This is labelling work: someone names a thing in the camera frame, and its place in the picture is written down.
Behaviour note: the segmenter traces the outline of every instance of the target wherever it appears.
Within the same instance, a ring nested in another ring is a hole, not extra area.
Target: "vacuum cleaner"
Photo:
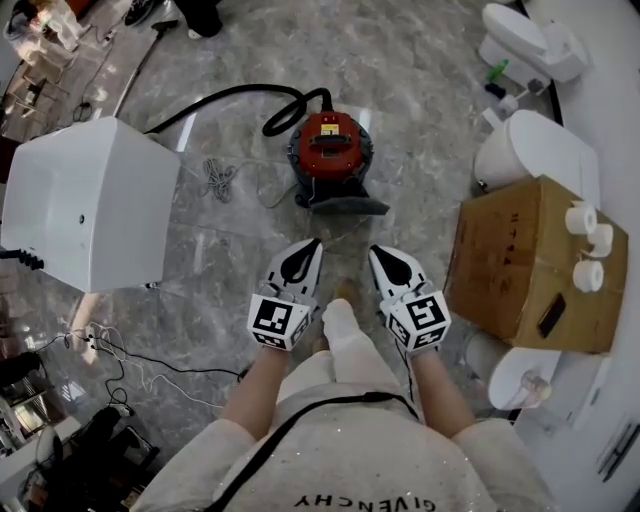
[[[245,92],[271,92],[295,98],[267,121],[262,129],[265,137],[275,137],[297,125],[307,113],[308,102],[322,98],[321,111],[297,126],[287,146],[287,158],[298,185],[296,204],[321,214],[387,213],[389,206],[369,197],[364,187],[374,153],[371,137],[351,116],[333,110],[331,93],[323,87],[306,94],[273,84],[231,87],[201,99],[146,133],[160,133],[205,105]]]

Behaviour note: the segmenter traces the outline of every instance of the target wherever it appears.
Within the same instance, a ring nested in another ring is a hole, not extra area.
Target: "marble floor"
[[[97,25],[101,37],[128,3],[98,0],[84,22]],[[333,93],[336,110],[368,127],[376,153],[367,188],[391,209],[384,217],[312,216],[294,204],[292,194],[265,208],[261,203],[273,202],[293,178],[285,156],[288,135],[266,139],[261,133],[287,98],[247,94],[220,101],[198,112],[190,129],[181,123],[160,138],[182,153],[185,165],[173,198],[163,282],[155,290],[104,294],[93,320],[116,327],[130,351],[180,367],[240,371],[257,350],[245,332],[245,315],[269,259],[293,241],[317,236],[326,250],[319,303],[327,303],[341,276],[358,278],[363,329],[406,383],[404,365],[374,316],[366,251],[372,243],[397,246],[423,264],[434,288],[445,283],[458,205],[470,195],[473,154],[489,132],[480,116],[491,102],[483,90],[487,67],[476,54],[484,34],[483,4],[223,0],[225,28],[218,36],[192,41],[184,23],[168,33],[136,82],[122,120],[144,131],[194,100],[236,84],[279,83],[303,91],[324,86]],[[109,115],[153,40],[151,24],[179,16],[167,2],[139,27],[119,25],[108,55],[95,32],[85,36],[79,58],[61,81],[70,95],[52,106],[49,129],[70,124],[82,97],[92,102],[95,115]],[[206,158],[240,169],[227,204],[202,194]],[[67,332],[78,291],[42,272],[4,270],[10,278],[3,296],[22,340],[39,347]],[[454,316],[442,354],[478,414],[488,415],[491,407],[461,364],[473,332]],[[308,353],[312,338],[307,335],[296,361]],[[87,366],[62,343],[43,354],[70,413],[86,420],[108,402],[105,379],[120,375],[112,357],[100,354]],[[224,374],[174,374],[140,364],[146,385],[165,373],[193,397],[215,404],[223,404],[236,384]],[[189,401],[162,380],[147,392],[141,379],[139,368],[125,365],[124,378],[110,385],[126,389],[137,421],[166,461],[214,420],[218,409]]]

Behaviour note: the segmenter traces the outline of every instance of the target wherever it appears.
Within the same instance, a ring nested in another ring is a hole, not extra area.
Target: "cardboard box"
[[[541,176],[465,201],[445,289],[449,308],[514,347],[609,351],[627,275],[628,235],[598,212],[598,222],[614,228],[613,250],[600,260],[600,291],[582,293],[573,268],[591,246],[565,227],[573,200],[580,198]],[[538,324],[559,293],[566,309],[543,338]]]

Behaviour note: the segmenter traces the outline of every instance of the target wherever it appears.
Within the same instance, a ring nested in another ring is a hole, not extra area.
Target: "white toilet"
[[[549,398],[560,355],[558,350],[512,347],[488,333],[478,332],[469,340],[465,362],[486,386],[491,405],[510,411],[537,407]],[[546,384],[536,394],[523,385],[530,375]]]
[[[549,176],[596,208],[596,152],[566,128],[531,110],[518,110],[494,129],[476,154],[475,179],[487,192],[527,176]]]
[[[509,63],[504,74],[522,87],[533,80],[548,86],[551,79],[567,82],[588,64],[587,51],[564,25],[552,22],[538,27],[526,16],[499,4],[482,10],[488,31],[480,45],[480,56],[496,66]]]

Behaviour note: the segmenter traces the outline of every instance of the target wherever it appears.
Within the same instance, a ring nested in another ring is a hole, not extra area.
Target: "paper roll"
[[[593,249],[591,249],[591,252],[582,251],[582,253],[589,258],[601,259],[609,256],[612,249],[613,247],[611,245],[594,245]]]
[[[593,233],[587,235],[591,245],[605,246],[613,244],[613,226],[611,224],[598,224]]]
[[[596,209],[589,204],[569,208],[565,214],[564,223],[572,235],[593,233],[598,225]]]
[[[584,293],[597,292],[604,282],[604,268],[599,261],[580,261],[573,268],[573,284]]]

